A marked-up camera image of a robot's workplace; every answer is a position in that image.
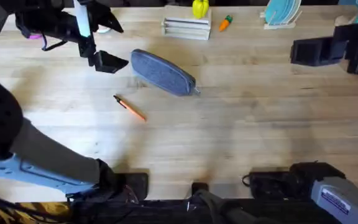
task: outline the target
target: black mount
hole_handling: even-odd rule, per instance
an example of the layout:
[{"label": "black mount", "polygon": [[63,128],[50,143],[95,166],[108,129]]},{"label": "black mount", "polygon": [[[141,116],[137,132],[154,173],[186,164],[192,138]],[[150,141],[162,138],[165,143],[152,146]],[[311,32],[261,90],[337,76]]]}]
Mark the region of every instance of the black mount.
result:
[{"label": "black mount", "polygon": [[[124,32],[117,18],[111,13],[110,8],[96,1],[79,2],[86,6],[88,10],[89,28],[91,30],[89,37],[81,36],[76,17],[63,12],[63,4],[55,7],[49,0],[34,1],[27,7],[15,11],[16,27],[26,38],[29,38],[31,34],[42,34],[45,41],[44,51],[52,50],[67,42],[77,43],[80,56],[87,58],[89,66],[95,66],[98,72],[115,73],[124,68],[129,63],[127,60],[109,55],[104,51],[97,52],[93,39],[93,32],[98,30],[99,25],[120,33]],[[62,41],[47,47],[45,36]]]},{"label": "black mount", "polygon": [[251,194],[261,200],[309,200],[315,181],[325,177],[346,176],[325,162],[301,162],[286,171],[251,171],[248,177]]},{"label": "black mount", "polygon": [[358,24],[335,27],[332,37],[295,40],[291,63],[322,66],[349,60],[348,73],[358,74]]}]

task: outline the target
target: black cable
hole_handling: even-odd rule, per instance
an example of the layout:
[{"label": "black cable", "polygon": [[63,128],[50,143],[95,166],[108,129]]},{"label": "black cable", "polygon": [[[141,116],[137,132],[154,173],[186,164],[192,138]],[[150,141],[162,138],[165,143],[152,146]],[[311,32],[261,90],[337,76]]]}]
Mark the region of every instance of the black cable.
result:
[{"label": "black cable", "polygon": [[209,211],[211,212],[212,223],[220,224],[219,215],[218,215],[219,212],[218,212],[218,208],[216,208],[215,204],[213,202],[211,202],[208,198],[204,198],[201,194],[199,194],[198,196],[208,206]]},{"label": "black cable", "polygon": [[[62,216],[57,216],[57,215],[51,215],[51,214],[48,214],[48,213],[38,212],[36,210],[25,208],[25,207],[23,207],[21,205],[16,205],[14,203],[5,201],[3,199],[0,199],[0,207],[10,208],[10,209],[13,209],[13,210],[24,212],[24,213],[27,213],[30,216],[33,215],[33,216],[38,216],[38,217],[42,217],[42,218],[48,218],[48,219],[57,221],[57,222],[48,222],[48,223],[69,223],[70,222],[70,219],[68,217],[62,217]],[[35,219],[40,221],[40,222],[45,222],[43,220],[39,220],[37,217],[35,217]]]},{"label": "black cable", "polygon": [[121,221],[123,221],[126,217],[128,217],[128,215],[130,215],[135,209],[131,209],[129,212],[125,213],[123,216],[117,218],[112,224],[117,224]]},{"label": "black cable", "polygon": [[246,187],[249,187],[249,186],[250,186],[249,183],[246,183],[246,182],[245,182],[245,179],[248,178],[248,177],[249,177],[249,175],[245,175],[245,176],[243,176],[242,179],[241,179],[242,184],[244,184]]},{"label": "black cable", "polygon": [[45,36],[45,34],[43,32],[41,34],[42,34],[42,39],[44,40],[44,46],[41,48],[43,51],[53,50],[57,47],[65,45],[67,43],[67,40],[62,40],[59,43],[53,44],[48,47],[47,37]]}]

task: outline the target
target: black device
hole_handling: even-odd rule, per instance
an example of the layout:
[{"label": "black device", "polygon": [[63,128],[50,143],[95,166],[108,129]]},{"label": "black device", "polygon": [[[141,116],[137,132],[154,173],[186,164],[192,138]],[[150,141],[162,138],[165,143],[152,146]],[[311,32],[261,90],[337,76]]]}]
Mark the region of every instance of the black device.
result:
[{"label": "black device", "polygon": [[[63,12],[63,2],[54,6],[51,0],[0,0],[0,19],[14,13],[16,26],[22,35],[41,34],[44,38],[42,50],[48,51],[67,42],[78,44],[80,57],[87,58],[89,66],[96,71],[116,73],[129,62],[105,51],[96,51],[93,32],[102,25],[117,32],[124,32],[109,7],[94,0],[74,0],[76,16]],[[47,46],[47,37],[61,42]]]},{"label": "black device", "polygon": [[295,40],[291,63],[323,66],[349,61],[347,72],[358,74],[358,23],[335,27],[332,37]]}]

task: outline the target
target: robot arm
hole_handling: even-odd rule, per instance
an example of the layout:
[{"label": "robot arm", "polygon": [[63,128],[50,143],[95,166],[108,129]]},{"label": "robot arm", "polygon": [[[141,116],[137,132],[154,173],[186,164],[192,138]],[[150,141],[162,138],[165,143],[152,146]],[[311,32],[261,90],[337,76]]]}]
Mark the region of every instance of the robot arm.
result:
[{"label": "robot arm", "polygon": [[[25,37],[42,34],[44,40],[61,39],[60,45],[77,43],[80,56],[97,71],[115,73],[125,67],[127,60],[96,51],[93,32],[99,24],[123,32],[110,8],[92,0],[74,0],[74,5],[76,17],[53,7],[50,0],[0,0],[0,19],[15,13],[16,26]],[[59,189],[77,200],[120,200],[125,188],[136,199],[147,195],[147,174],[115,174],[105,162],[50,139],[23,117],[16,99],[1,85],[0,177]]]},{"label": "robot arm", "polygon": [[301,162],[289,171],[250,172],[248,177],[255,199],[312,199],[341,223],[358,223],[358,188],[327,163]]},{"label": "robot arm", "polygon": [[[98,72],[116,73],[124,68],[127,60],[96,51],[93,32],[99,25],[124,32],[110,8],[94,0],[74,0],[75,14],[63,12],[63,6],[54,7],[50,0],[0,0],[0,20],[12,13],[16,16],[16,26],[23,36],[42,34],[43,50],[52,50],[67,42],[78,44],[80,56],[88,59],[89,66]],[[62,40],[58,45],[47,48],[46,36]]]}]

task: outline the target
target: yellow toy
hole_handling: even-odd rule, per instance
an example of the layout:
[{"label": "yellow toy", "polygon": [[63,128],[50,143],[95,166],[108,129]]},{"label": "yellow toy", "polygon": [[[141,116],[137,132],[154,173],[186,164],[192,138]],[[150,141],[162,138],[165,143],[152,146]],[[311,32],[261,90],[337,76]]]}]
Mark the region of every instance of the yellow toy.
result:
[{"label": "yellow toy", "polygon": [[194,0],[193,1],[193,14],[197,19],[201,19],[206,15],[209,9],[208,0]]}]

